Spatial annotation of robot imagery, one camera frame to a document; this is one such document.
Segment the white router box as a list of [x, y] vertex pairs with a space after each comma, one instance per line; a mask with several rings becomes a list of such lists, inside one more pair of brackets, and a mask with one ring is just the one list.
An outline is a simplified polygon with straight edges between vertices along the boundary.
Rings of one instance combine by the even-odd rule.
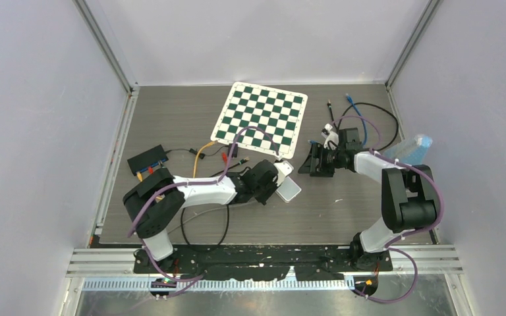
[[285, 202], [290, 203], [299, 193], [301, 187], [289, 176], [284, 179], [282, 184], [277, 188], [276, 194]]

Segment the black network switch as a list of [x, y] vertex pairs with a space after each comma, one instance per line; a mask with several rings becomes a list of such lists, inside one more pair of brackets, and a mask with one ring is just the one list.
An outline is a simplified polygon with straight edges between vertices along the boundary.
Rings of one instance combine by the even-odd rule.
[[162, 145], [157, 145], [127, 160], [131, 173], [136, 176], [138, 172], [144, 172], [149, 167], [156, 167], [168, 161], [167, 154]]

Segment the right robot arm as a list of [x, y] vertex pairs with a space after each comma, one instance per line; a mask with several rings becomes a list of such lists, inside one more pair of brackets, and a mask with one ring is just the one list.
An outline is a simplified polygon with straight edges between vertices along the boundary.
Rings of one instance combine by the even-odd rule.
[[439, 217], [438, 196], [430, 184], [426, 165], [402, 167], [362, 146], [357, 128], [333, 131], [326, 125], [323, 144], [314, 142], [300, 174], [332, 177], [337, 169], [348, 169], [375, 180], [381, 186], [381, 217], [357, 233], [349, 245], [350, 265], [358, 270], [373, 267], [383, 259], [389, 244], [405, 233], [434, 224]]

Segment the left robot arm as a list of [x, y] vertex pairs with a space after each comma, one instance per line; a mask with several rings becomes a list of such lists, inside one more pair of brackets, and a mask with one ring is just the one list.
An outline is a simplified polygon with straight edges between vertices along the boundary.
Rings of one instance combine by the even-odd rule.
[[266, 159], [243, 173], [210, 178], [185, 178], [159, 169], [123, 197], [132, 221], [129, 234], [136, 233], [143, 241], [153, 267], [161, 273], [169, 272], [176, 256], [166, 228], [180, 209], [242, 204], [251, 199], [265, 205], [292, 171], [293, 166], [286, 161], [272, 163]]

